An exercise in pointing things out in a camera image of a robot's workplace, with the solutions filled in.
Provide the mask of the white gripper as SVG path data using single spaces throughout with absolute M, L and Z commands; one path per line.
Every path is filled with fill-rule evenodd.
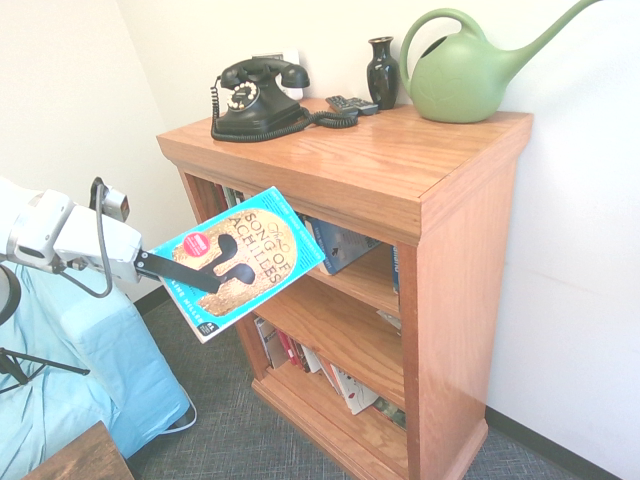
M 140 250 L 141 233 L 129 225 L 103 215 L 102 227 L 106 258 L 113 276 L 130 283 L 138 283 L 140 277 L 154 281 L 171 279 L 204 292 L 218 292 L 221 282 L 217 277 Z M 65 262 L 83 260 L 89 267 L 103 270 L 97 212 L 76 205 L 53 248 Z

